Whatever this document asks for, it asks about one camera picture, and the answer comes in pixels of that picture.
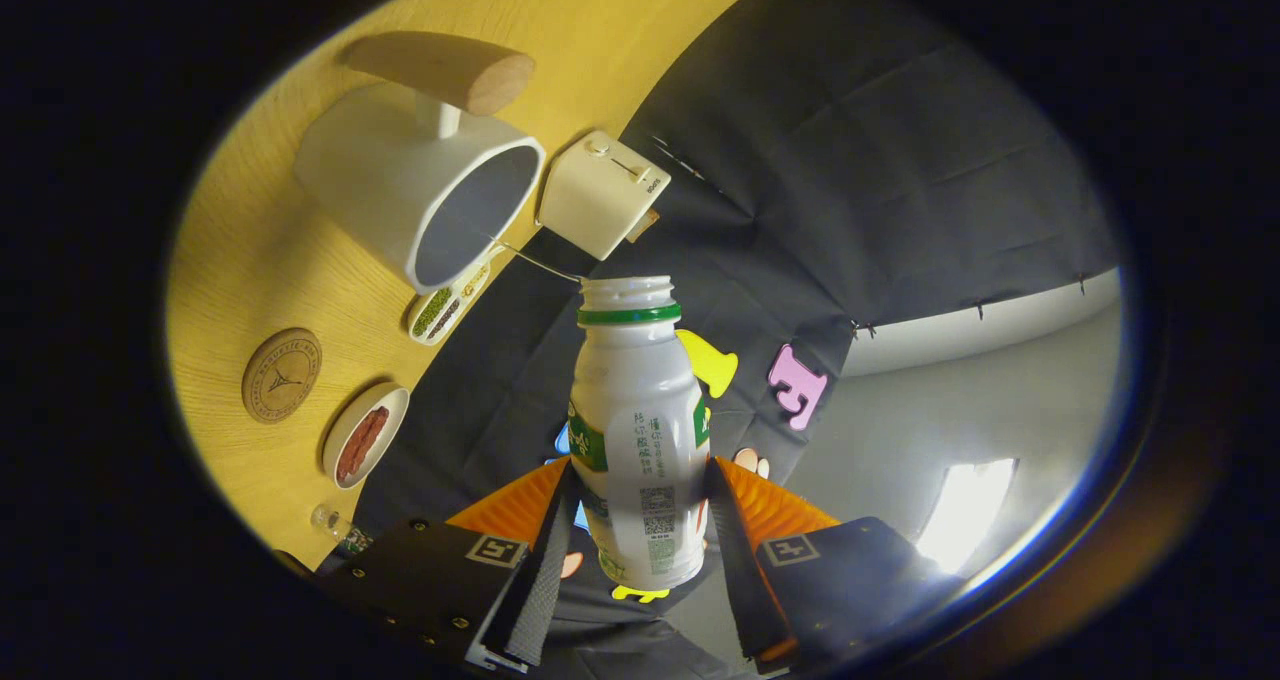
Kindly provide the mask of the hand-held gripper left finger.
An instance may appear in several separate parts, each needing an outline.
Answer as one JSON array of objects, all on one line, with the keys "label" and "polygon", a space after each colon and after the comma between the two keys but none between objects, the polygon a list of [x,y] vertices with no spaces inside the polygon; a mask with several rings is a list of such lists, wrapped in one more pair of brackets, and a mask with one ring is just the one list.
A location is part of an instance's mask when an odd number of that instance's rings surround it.
[{"label": "hand-held gripper left finger", "polygon": [[525,675],[541,662],[581,483],[571,461],[535,469],[447,520],[415,515],[378,537],[342,522],[346,560],[315,572],[276,558],[344,610],[471,672]]}]

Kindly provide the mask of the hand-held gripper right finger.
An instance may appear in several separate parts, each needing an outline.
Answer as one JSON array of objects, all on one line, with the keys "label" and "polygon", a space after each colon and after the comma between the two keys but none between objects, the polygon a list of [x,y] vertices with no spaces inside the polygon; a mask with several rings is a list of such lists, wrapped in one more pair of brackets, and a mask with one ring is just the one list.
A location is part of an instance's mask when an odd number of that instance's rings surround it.
[{"label": "hand-held gripper right finger", "polygon": [[705,485],[739,643],[762,672],[869,654],[964,585],[879,519],[841,522],[726,458]]}]

